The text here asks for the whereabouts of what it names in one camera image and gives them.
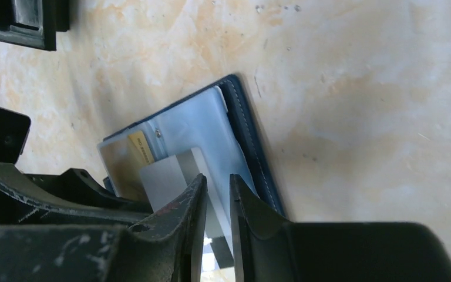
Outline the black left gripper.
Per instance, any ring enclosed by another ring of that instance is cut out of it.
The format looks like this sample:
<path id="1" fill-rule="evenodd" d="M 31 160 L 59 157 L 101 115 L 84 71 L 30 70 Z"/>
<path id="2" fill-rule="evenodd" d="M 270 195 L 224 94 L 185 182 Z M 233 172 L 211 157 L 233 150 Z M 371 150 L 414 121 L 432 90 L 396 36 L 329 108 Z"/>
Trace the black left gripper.
<path id="1" fill-rule="evenodd" d="M 31 126 L 27 115 L 0 107 L 0 225 L 120 224 L 152 214 L 147 203 L 115 196 L 84 169 L 60 175 L 15 167 Z"/>

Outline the black plastic card box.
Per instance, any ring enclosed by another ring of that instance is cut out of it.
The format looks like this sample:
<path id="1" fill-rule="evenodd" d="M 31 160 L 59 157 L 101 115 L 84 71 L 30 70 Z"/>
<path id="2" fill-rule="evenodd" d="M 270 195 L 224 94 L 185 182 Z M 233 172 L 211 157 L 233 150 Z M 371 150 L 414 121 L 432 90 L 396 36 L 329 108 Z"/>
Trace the black plastic card box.
<path id="1" fill-rule="evenodd" d="M 70 28 L 69 1 L 0 0 L 0 42 L 56 51 L 56 34 Z"/>

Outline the white magnetic stripe card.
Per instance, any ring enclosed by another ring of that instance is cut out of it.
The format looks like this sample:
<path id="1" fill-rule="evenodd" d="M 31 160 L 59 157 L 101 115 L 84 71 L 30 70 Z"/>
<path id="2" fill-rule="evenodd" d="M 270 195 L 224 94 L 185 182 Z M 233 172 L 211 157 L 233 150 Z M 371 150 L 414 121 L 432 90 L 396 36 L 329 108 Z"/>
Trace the white magnetic stripe card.
<path id="1" fill-rule="evenodd" d="M 173 201 L 193 182 L 198 174 L 207 179 L 207 219 L 205 234 L 212 243 L 233 250 L 230 220 L 226 215 L 216 183 L 198 147 L 158 160 L 143 167 L 139 176 L 149 203 L 156 212 Z"/>

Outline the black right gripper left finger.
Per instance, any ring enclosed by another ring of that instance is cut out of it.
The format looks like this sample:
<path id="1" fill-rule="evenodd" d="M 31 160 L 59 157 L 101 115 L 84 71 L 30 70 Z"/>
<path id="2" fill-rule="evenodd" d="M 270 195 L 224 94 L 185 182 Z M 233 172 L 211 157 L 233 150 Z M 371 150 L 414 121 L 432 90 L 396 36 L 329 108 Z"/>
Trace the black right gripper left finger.
<path id="1" fill-rule="evenodd" d="M 130 227 L 0 226 L 0 281 L 199 281 L 207 179 Z"/>

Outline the blue leather card holder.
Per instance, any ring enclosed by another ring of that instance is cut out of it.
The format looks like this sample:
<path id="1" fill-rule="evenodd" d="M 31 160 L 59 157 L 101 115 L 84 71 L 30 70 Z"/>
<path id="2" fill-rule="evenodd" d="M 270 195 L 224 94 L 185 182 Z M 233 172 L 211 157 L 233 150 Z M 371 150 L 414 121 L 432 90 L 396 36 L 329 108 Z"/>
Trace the blue leather card holder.
<path id="1" fill-rule="evenodd" d="M 142 132 L 156 160 L 199 148 L 226 214 L 229 179 L 239 174 L 270 208 L 284 216 L 277 185 L 240 78 L 230 74 L 166 108 L 105 137 L 108 145 Z"/>

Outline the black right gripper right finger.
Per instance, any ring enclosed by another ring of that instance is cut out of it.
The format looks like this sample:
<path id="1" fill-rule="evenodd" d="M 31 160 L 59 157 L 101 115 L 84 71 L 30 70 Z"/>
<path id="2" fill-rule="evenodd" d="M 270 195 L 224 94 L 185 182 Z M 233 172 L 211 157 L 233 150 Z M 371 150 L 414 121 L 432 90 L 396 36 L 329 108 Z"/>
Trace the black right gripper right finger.
<path id="1" fill-rule="evenodd" d="M 296 223 L 230 176 L 237 281 L 451 281 L 451 258 L 413 222 Z"/>

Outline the yellow credit card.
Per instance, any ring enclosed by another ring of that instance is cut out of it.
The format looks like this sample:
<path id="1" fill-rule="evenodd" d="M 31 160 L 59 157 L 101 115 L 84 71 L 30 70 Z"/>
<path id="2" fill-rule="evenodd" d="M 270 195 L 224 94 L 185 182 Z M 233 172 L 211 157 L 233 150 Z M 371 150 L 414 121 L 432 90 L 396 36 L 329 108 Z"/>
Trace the yellow credit card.
<path id="1" fill-rule="evenodd" d="M 135 131 L 128 135 L 129 140 L 133 144 L 143 166 L 150 165 L 155 162 L 152 151 L 149 147 L 147 139 L 142 131 Z"/>

